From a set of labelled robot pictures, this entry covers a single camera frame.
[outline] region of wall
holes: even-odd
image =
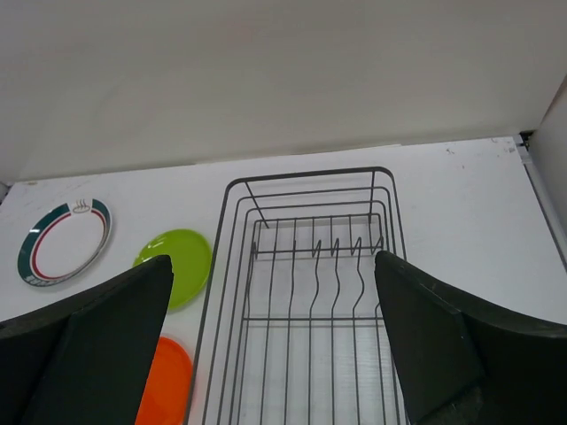
[[[567,229],[567,78],[540,128],[530,139],[530,154],[545,182],[563,230]]]
[[[560,0],[0,4],[0,180],[536,128]]]

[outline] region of plate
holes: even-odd
[[[138,408],[136,425],[183,423],[193,365],[175,341],[161,336]]]
[[[19,249],[18,273],[33,286],[51,286],[84,270],[105,247],[112,220],[98,199],[79,199],[49,211]]]
[[[163,254],[171,258],[173,266],[174,286],[168,308],[174,309],[190,301],[205,286],[211,268],[211,248],[200,233],[178,228],[147,243],[136,257],[134,266]]]

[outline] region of wire dish rack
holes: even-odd
[[[185,422],[408,423],[374,281],[378,250],[406,257],[385,168],[232,182]]]

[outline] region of wire basket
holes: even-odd
[[[378,250],[406,257],[385,168],[232,182],[186,421],[406,423],[373,275]]]

